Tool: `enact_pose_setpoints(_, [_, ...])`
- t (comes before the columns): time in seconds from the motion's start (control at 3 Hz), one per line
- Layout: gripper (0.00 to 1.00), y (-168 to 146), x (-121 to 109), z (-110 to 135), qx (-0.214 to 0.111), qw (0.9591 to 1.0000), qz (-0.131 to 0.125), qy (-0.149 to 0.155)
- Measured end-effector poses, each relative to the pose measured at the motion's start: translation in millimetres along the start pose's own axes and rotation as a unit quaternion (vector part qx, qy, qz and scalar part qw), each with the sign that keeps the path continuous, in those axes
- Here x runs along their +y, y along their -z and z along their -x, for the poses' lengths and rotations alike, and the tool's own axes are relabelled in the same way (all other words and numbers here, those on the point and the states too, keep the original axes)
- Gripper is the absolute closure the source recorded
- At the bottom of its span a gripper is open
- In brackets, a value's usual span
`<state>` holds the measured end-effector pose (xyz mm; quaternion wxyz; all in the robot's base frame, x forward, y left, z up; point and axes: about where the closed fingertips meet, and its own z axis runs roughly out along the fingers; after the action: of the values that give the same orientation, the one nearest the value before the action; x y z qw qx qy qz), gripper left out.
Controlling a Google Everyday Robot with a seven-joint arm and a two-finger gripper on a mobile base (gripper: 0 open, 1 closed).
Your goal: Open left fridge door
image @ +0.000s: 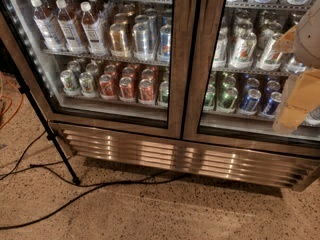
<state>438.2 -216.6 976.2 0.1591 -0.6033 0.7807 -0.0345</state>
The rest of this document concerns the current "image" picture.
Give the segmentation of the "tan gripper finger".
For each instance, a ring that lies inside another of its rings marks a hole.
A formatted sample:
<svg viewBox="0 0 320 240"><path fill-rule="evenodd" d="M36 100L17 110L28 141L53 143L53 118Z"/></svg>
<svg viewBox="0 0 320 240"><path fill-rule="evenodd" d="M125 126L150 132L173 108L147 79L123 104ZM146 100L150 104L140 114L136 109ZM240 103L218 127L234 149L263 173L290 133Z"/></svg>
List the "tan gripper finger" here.
<svg viewBox="0 0 320 240"><path fill-rule="evenodd" d="M279 134L291 134L319 105L320 70L311 68L300 75L290 75L276 110L273 130Z"/></svg>
<svg viewBox="0 0 320 240"><path fill-rule="evenodd" d="M293 53L296 30L297 26L291 27L275 42L272 48L277 52Z"/></svg>

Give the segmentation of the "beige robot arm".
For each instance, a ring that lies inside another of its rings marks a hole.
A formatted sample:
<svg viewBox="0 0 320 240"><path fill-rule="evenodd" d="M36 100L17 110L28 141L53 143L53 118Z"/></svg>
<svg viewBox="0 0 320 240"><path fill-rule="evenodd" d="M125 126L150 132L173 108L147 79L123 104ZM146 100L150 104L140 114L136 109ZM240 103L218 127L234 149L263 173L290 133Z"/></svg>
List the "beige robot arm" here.
<svg viewBox="0 0 320 240"><path fill-rule="evenodd" d="M291 134L320 105L320 0L272 48L292 53L297 62L309 68L299 76L289 76L276 110L273 130Z"/></svg>

